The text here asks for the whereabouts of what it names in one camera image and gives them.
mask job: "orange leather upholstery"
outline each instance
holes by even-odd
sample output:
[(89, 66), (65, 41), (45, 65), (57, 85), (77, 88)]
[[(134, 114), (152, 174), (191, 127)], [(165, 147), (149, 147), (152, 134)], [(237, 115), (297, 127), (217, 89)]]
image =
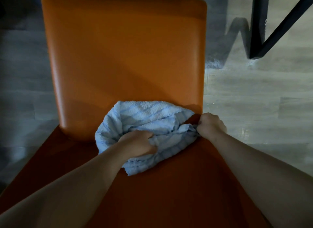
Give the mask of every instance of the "orange leather upholstery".
[[(0, 213), (96, 156), (95, 143), (77, 140), (93, 141), (116, 101), (166, 100), (202, 112), (204, 2), (43, 0), (43, 9), (60, 128), (3, 192)], [(143, 173), (121, 169), (87, 224), (102, 226), (266, 223), (217, 150), (199, 138)]]
[(60, 127), (93, 141), (118, 101), (202, 112), (206, 3), (42, 0)]

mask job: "gray laminate floor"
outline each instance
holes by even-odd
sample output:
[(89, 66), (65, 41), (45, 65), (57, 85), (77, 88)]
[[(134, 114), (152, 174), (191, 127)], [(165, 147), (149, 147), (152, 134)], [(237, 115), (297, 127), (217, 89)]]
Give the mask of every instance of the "gray laminate floor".
[[(41, 9), (0, 0), (0, 183), (58, 124)], [(246, 56), (252, 0), (208, 5), (204, 112), (229, 134), (313, 175), (313, 8), (258, 60)], [(299, 0), (269, 0), (266, 35)]]

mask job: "left hand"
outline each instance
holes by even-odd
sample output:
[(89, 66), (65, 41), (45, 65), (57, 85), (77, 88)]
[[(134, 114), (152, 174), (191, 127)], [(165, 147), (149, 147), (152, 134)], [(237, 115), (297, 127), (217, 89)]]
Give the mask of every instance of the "left hand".
[(123, 143), (130, 153), (130, 158), (142, 155), (155, 154), (157, 147), (149, 143), (149, 138), (153, 136), (150, 131), (131, 131), (123, 135), (117, 143)]

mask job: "metal frame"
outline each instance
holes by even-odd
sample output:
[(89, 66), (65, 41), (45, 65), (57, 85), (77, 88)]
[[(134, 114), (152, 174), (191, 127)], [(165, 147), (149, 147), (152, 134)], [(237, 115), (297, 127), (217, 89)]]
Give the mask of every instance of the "metal frame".
[(313, 0), (300, 0), (264, 41), (268, 0), (253, 0), (249, 58), (258, 59), (263, 57), (312, 4)]

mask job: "terry cloth towel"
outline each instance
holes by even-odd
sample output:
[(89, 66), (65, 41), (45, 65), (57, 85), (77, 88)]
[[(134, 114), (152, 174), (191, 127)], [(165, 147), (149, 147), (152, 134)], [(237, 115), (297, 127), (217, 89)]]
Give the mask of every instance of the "terry cloth towel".
[(152, 131), (154, 136), (149, 142), (158, 147), (157, 153), (129, 159), (122, 166), (128, 176), (143, 172), (176, 155), (196, 140), (196, 125), (183, 124), (193, 114), (191, 110), (162, 101), (119, 101), (104, 117), (96, 131), (99, 154), (127, 132)]

